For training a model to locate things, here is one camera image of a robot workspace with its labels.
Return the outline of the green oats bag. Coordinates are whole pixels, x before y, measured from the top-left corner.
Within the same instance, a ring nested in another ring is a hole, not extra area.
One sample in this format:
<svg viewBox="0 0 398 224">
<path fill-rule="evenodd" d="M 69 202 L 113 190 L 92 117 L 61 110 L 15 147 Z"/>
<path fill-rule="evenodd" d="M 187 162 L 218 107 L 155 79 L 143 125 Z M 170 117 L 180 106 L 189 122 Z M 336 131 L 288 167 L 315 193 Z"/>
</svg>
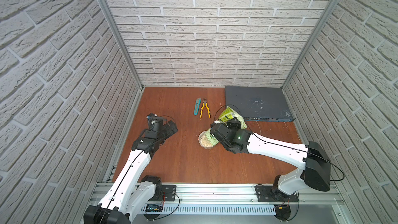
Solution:
<svg viewBox="0 0 398 224">
<path fill-rule="evenodd" d="M 228 120 L 232 120 L 233 118 L 237 118 L 238 122 L 241 124 L 241 129 L 247 128 L 243 117 L 229 106 L 226 107 L 216 120 L 226 124 Z M 204 135 L 208 139 L 208 141 L 204 143 L 204 147 L 211 148 L 219 143 L 219 141 L 210 134 L 210 128 L 204 132 Z"/>
</svg>

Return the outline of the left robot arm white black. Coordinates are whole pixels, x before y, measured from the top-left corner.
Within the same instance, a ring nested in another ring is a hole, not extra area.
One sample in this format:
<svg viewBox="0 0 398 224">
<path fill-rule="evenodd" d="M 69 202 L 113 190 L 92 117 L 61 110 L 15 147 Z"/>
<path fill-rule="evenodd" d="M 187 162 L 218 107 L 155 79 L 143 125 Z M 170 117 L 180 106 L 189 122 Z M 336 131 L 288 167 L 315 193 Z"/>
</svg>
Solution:
<svg viewBox="0 0 398 224">
<path fill-rule="evenodd" d="M 153 113 L 147 124 L 110 190 L 97 205 L 87 207 L 85 224 L 131 224 L 143 208 L 161 212 L 165 201 L 175 200 L 175 187 L 163 187 L 159 177 L 141 175 L 159 147 L 177 133 L 177 125 L 172 117 Z"/>
</svg>

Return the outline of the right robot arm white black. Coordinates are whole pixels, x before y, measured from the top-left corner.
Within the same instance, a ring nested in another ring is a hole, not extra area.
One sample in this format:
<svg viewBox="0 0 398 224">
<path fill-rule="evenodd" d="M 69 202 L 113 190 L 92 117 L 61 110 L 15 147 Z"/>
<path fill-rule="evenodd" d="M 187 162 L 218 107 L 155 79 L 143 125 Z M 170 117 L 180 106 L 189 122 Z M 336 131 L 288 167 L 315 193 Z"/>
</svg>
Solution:
<svg viewBox="0 0 398 224">
<path fill-rule="evenodd" d="M 210 136 L 234 154 L 263 155 L 295 166 L 296 169 L 292 172 L 275 177 L 269 193 L 276 201 L 285 201 L 302 189 L 311 188 L 321 192 L 330 190 L 331 167 L 334 165 L 316 142 L 305 145 L 266 138 L 242 129 L 237 118 L 226 123 L 215 121 L 210 126 Z"/>
</svg>

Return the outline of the teal utility knife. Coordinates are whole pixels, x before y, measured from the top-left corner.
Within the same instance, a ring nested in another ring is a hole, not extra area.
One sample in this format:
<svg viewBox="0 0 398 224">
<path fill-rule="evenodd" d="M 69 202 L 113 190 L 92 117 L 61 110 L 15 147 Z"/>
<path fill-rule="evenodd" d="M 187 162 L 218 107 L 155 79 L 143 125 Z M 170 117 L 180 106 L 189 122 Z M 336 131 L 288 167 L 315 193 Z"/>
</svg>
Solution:
<svg viewBox="0 0 398 224">
<path fill-rule="evenodd" d="M 194 106 L 194 115 L 197 116 L 199 113 L 199 109 L 201 107 L 201 98 L 197 98 L 195 101 L 195 106 Z"/>
</svg>

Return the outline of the left green circuit board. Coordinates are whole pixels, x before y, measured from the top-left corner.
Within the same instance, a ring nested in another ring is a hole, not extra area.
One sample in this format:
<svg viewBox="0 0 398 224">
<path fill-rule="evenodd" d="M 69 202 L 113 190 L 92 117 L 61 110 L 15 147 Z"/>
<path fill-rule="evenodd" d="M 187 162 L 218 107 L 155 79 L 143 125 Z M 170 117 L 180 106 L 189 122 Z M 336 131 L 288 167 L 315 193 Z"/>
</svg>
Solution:
<svg viewBox="0 0 398 224">
<path fill-rule="evenodd" d="M 164 206 L 162 206 L 162 205 L 147 204 L 146 208 L 145 208 L 145 212 L 146 213 L 150 213 L 150 212 L 160 213 L 163 211 L 163 208 L 164 208 Z"/>
</svg>

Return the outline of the right black round connector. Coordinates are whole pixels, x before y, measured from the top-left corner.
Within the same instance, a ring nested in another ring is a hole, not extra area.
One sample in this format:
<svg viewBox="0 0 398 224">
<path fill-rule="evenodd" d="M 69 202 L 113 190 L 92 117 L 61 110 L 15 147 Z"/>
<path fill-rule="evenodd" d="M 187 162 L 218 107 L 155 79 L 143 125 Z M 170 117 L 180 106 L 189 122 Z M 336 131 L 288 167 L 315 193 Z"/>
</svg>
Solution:
<svg viewBox="0 0 398 224">
<path fill-rule="evenodd" d="M 288 205 L 275 205 L 275 217 L 281 221 L 286 222 L 291 216 L 291 207 Z"/>
</svg>

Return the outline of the dark grey network switch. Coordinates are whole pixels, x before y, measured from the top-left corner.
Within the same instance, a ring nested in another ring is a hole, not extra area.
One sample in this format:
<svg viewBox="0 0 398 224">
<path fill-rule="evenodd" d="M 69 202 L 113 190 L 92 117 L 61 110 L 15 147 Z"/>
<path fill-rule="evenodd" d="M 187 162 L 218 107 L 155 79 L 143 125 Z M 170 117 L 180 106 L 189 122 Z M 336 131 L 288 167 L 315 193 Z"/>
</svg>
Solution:
<svg viewBox="0 0 398 224">
<path fill-rule="evenodd" d="M 225 87 L 226 104 L 245 121 L 292 122 L 294 117 L 280 88 Z"/>
</svg>

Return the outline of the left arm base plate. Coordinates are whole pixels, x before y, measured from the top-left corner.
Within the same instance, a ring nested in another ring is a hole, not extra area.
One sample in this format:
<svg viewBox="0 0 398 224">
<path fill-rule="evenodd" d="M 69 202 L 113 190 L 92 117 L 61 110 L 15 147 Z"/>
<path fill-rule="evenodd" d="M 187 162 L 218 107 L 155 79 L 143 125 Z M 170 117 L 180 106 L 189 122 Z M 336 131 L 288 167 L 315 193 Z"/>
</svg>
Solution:
<svg viewBox="0 0 398 224">
<path fill-rule="evenodd" d="M 176 189 L 176 185 L 162 185 L 160 188 L 156 188 L 155 195 L 149 202 L 174 202 Z"/>
</svg>

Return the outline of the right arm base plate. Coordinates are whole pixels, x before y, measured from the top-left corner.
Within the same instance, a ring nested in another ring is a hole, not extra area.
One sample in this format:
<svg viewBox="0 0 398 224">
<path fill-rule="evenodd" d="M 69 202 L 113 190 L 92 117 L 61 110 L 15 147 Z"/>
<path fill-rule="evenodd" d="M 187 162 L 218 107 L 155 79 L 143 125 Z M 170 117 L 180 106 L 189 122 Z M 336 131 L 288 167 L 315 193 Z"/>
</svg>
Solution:
<svg viewBox="0 0 398 224">
<path fill-rule="evenodd" d="M 299 202 L 299 198 L 297 195 L 286 195 L 278 190 L 273 192 L 273 187 L 271 185 L 255 185 L 255 192 L 258 199 L 258 202 L 269 202 L 269 203 L 288 203 L 288 202 Z"/>
</svg>

